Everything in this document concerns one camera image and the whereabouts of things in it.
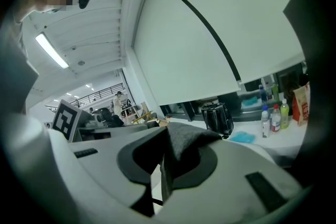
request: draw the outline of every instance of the black stripe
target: black stripe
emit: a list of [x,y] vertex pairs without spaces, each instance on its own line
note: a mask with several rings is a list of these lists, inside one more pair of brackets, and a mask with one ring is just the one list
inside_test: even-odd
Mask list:
[[232,69],[233,75],[235,76],[236,80],[240,80],[240,75],[237,70],[237,67],[235,63],[233,62],[233,59],[231,58],[231,55],[229,54],[228,50],[226,49],[224,43],[222,42],[221,38],[216,33],[215,29],[209,24],[209,22],[204,18],[204,16],[188,1],[188,0],[182,0],[182,2],[187,5],[194,13],[195,15],[201,20],[201,22],[205,25],[205,27],[209,30],[210,34],[214,37],[215,41],[221,48],[229,66]]

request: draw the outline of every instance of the white table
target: white table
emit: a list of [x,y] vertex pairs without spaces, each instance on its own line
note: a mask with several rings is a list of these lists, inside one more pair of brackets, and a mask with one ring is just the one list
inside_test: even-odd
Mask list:
[[261,122],[235,122],[231,137],[236,132],[244,131],[256,136],[253,144],[261,146],[279,166],[291,166],[299,153],[306,134],[307,125],[298,126],[298,122],[290,120],[289,126],[278,133],[270,131],[268,138],[261,135]]

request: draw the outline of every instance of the ceiling light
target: ceiling light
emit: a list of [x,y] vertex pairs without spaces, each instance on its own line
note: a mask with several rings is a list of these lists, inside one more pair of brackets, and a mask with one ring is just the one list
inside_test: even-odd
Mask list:
[[57,52],[51,46],[48,39],[46,38],[46,36],[43,33],[39,34],[35,39],[41,45],[43,50],[45,50],[46,53],[48,53],[49,56],[52,57],[53,60],[56,63],[58,63],[62,68],[69,67],[69,65],[61,58],[61,56],[57,54]]

